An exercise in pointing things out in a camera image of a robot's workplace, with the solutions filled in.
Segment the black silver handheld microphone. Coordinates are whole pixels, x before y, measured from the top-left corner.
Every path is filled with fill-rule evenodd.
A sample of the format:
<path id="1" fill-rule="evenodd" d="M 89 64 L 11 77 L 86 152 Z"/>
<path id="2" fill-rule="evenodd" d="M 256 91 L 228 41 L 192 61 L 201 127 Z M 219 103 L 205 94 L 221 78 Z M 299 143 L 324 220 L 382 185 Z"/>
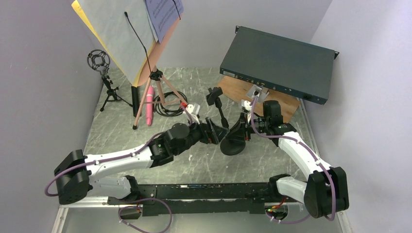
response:
<path id="1" fill-rule="evenodd" d="M 133 108 L 133 116 L 136 117 L 139 109 L 140 98 L 139 98 L 139 88 L 136 86 L 131 86 L 131 94 L 132 94 L 132 108 Z"/>

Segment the black tripod mic stand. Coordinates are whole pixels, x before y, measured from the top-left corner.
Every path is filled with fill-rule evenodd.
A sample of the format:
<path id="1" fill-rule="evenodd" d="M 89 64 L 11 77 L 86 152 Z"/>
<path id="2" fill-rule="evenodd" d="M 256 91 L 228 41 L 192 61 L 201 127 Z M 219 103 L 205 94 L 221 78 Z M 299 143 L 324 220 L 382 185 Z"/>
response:
<path id="1" fill-rule="evenodd" d="M 87 56 L 87 64 L 92 70 L 99 72 L 101 80 L 104 86 L 107 88 L 107 97 L 102 107 L 100 108 L 101 112 L 104 111 L 104 108 L 108 102 L 116 102 L 121 100 L 128 104 L 130 107 L 133 106 L 131 103 L 127 102 L 117 94 L 119 87 L 112 87 L 113 82 L 108 75 L 111 60 L 110 56 L 105 51 L 99 49 L 92 50 Z"/>

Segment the pink tripod music stand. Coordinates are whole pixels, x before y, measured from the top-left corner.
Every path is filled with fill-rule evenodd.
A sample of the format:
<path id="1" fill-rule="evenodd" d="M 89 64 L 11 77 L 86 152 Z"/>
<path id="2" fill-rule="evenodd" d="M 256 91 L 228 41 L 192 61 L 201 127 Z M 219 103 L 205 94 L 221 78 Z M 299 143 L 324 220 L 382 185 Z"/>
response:
<path id="1" fill-rule="evenodd" d="M 145 89 L 143 92 L 143 97 L 140 101 L 139 104 L 139 109 L 138 109 L 138 113 L 137 116 L 135 117 L 135 121 L 133 123 L 132 129 L 136 130 L 138 128 L 138 122 L 140 119 L 140 114 L 142 112 L 142 109 L 144 107 L 144 105 L 147 103 L 146 102 L 146 94 L 148 92 L 149 86 L 152 86 L 152 82 L 154 82 L 156 84 L 157 87 L 157 92 L 159 95 L 160 100 L 157 102 L 158 104 L 162 104 L 162 105 L 170 105 L 170 104 L 174 104 L 177 102 L 184 102 L 186 104 L 188 104 L 188 102 L 186 100 L 184 100 L 184 98 L 182 97 L 182 95 L 180 95 L 177 91 L 177 89 L 168 81 L 168 79 L 165 78 L 163 72 L 161 72 L 156 64 L 159 61 L 165 47 L 167 46 L 172 34 L 174 33 L 178 23 L 180 22 L 180 19 L 176 20 L 172 26 L 169 28 L 169 30 L 167 31 L 162 43 L 159 42 L 154 42 L 153 45 L 150 47 L 148 56 L 146 58 L 146 62 L 145 64 L 142 66 L 140 75 L 139 75 L 139 81 L 142 81 L 143 78 L 145 78 L 146 81 L 146 85 L 145 85 Z M 177 100 L 173 100 L 173 101 L 169 101 L 166 102 L 165 101 L 165 97 L 164 97 L 164 92 L 162 90 L 162 83 L 165 83 L 171 90 L 172 92 L 178 97 Z"/>

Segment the pink small microphone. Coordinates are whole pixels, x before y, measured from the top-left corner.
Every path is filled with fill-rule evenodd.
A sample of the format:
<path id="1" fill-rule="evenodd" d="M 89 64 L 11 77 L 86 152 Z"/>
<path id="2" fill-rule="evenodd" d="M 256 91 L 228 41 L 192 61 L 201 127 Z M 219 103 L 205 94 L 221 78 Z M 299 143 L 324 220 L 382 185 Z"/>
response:
<path id="1" fill-rule="evenodd" d="M 154 99 L 154 88 L 149 86 L 148 92 L 146 94 L 146 124 L 148 126 L 152 125 L 153 121 L 153 99 Z"/>

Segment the black round-base mic stand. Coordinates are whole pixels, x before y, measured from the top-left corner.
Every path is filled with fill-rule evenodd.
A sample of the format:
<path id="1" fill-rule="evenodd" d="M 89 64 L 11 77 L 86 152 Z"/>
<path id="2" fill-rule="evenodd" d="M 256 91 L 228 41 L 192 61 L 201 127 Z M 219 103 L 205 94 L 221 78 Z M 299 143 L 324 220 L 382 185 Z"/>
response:
<path id="1" fill-rule="evenodd" d="M 220 142 L 220 150 L 224 155 L 234 156 L 240 154 L 246 146 L 246 116 L 241 113 L 236 123 L 229 128 L 229 123 L 223 114 L 222 102 L 220 95 L 223 91 L 220 87 L 208 88 L 209 94 L 206 95 L 206 101 L 209 106 L 215 105 L 219 110 L 222 127 L 226 130 L 225 136 Z"/>

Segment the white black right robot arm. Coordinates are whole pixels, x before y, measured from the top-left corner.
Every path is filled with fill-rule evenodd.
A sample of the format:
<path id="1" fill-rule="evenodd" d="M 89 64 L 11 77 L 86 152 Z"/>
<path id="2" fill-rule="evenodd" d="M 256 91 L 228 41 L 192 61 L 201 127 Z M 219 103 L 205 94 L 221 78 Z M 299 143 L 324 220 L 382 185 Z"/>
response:
<path id="1" fill-rule="evenodd" d="M 333 220 L 336 213 L 349 208 L 346 172 L 321 159 L 302 139 L 296 128 L 283 121 L 281 106 L 276 100 L 263 103 L 263 116 L 253 112 L 254 102 L 242 100 L 243 112 L 228 135 L 220 143 L 224 155 L 240 154 L 251 134 L 270 139 L 289 155 L 300 168 L 306 181 L 299 181 L 289 174 L 273 176 L 268 187 L 254 191 L 253 198 L 268 196 L 273 201 L 287 197 L 303 204 L 313 218 Z"/>

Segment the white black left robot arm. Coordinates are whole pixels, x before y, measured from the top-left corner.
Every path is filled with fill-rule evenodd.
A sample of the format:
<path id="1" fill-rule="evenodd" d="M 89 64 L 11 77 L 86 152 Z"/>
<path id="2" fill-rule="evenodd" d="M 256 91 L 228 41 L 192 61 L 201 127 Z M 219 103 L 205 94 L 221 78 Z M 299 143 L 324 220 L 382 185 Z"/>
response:
<path id="1" fill-rule="evenodd" d="M 88 195 L 135 203 L 141 196 L 136 178 L 114 178 L 114 174 L 165 165 L 198 142 L 219 144 L 228 132 L 228 128 L 206 118 L 205 123 L 176 123 L 145 144 L 128 150 L 89 155 L 74 150 L 54 170 L 55 195 L 61 205 L 73 204 Z"/>

